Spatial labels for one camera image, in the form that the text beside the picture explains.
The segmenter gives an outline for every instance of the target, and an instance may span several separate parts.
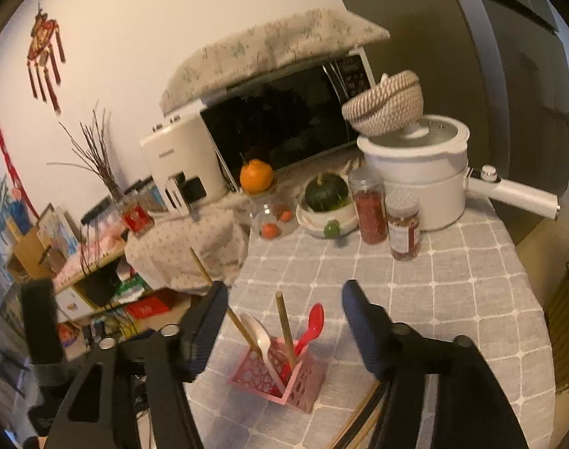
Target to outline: red spoon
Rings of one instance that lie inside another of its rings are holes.
[[[324,329],[324,307],[322,304],[315,304],[310,310],[310,316],[307,320],[307,331],[300,337],[295,346],[295,357],[298,357],[303,351],[303,348],[308,345],[309,342],[318,338],[322,334],[322,329]],[[283,368],[280,372],[280,379],[283,383],[287,383],[290,376],[290,364]]]

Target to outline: floral cloth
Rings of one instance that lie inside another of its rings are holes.
[[[196,219],[166,214],[142,237],[129,235],[127,261],[153,289],[203,293],[208,285],[189,253],[193,247],[212,279],[230,285],[247,257],[248,207],[245,195],[228,194],[199,208]]]
[[[179,65],[162,95],[164,116],[254,74],[319,55],[385,40],[389,32],[354,13],[313,9],[230,35],[197,50]]]

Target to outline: white spoon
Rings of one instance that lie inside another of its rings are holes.
[[[270,362],[268,358],[268,350],[270,349],[270,335],[264,325],[258,321],[255,317],[249,314],[241,314],[241,322],[249,332],[250,336],[255,339],[257,342],[259,349],[262,351],[262,358],[264,360],[264,364],[266,368],[268,368],[268,373],[274,380],[275,385],[280,390],[280,393],[285,392],[285,386],[282,383],[282,380],[279,377],[279,374],[276,371],[274,365]]]

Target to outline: red hanging ornament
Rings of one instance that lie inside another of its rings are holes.
[[[43,68],[43,76],[46,81],[47,94],[50,96],[50,101],[52,102],[54,111],[57,115],[60,115],[62,113],[62,110],[58,104],[58,98],[52,87],[52,81],[50,80],[49,71],[47,69],[47,61],[49,60],[52,63],[52,70],[54,73],[56,85],[59,86],[61,83],[60,71],[58,70],[58,63],[56,61],[56,56],[54,54],[54,49],[52,46],[52,37],[54,35],[56,35],[56,45],[58,46],[60,62],[66,62],[64,47],[62,47],[62,41],[60,39],[60,27],[58,26],[58,22],[55,20],[48,20],[47,13],[43,13],[41,7],[39,7],[37,15],[35,17],[35,23],[31,29],[31,44],[29,45],[29,52],[27,54],[29,81],[31,83],[31,91],[33,92],[33,97],[37,99],[37,90],[35,89],[35,81],[31,72],[31,62],[33,62],[35,66],[35,74],[37,75],[39,91],[41,93],[41,99],[44,103],[47,103],[47,97],[44,91],[43,82],[41,80],[41,74],[39,70],[40,67]]]
[[[33,213],[33,216],[39,219],[39,215],[37,214],[37,211],[35,211],[35,208],[31,204],[29,196],[27,196],[25,188],[23,187],[22,182],[20,182],[19,174],[18,172],[16,172],[16,168],[14,167],[12,160],[10,159],[10,154],[8,154],[8,150],[6,149],[6,143],[4,142],[4,134],[2,134],[1,127],[0,127],[0,150],[2,152],[2,155],[4,156],[4,162],[6,164],[6,169],[8,170],[8,176],[10,177],[13,186],[20,191],[22,198],[25,200],[26,205]]]

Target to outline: red box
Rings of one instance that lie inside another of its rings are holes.
[[[145,299],[137,300],[125,306],[127,311],[135,319],[145,319],[153,315],[169,312],[176,301],[177,293],[169,288],[158,290]]]

